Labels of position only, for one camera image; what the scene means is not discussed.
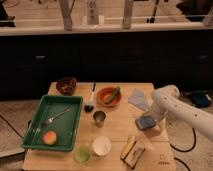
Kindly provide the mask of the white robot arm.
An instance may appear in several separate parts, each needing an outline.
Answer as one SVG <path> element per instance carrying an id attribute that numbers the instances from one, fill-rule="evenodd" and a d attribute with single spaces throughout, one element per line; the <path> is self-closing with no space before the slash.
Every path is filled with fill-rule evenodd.
<path id="1" fill-rule="evenodd" d="M 213 141 L 213 115 L 180 101 L 180 91 L 175 85 L 155 89 L 151 97 L 153 103 L 146 114 L 156 122 L 163 120 L 169 112 Z"/>

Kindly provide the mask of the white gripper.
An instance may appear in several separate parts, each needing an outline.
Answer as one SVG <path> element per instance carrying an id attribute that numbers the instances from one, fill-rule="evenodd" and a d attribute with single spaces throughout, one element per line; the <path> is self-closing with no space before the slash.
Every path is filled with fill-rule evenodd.
<path id="1" fill-rule="evenodd" d="M 145 113 L 146 116 L 151 116 L 156 122 L 158 122 L 156 130 L 159 132 L 162 132 L 166 128 L 166 119 L 164 119 L 166 114 L 167 110 L 156 103 L 153 103 Z"/>

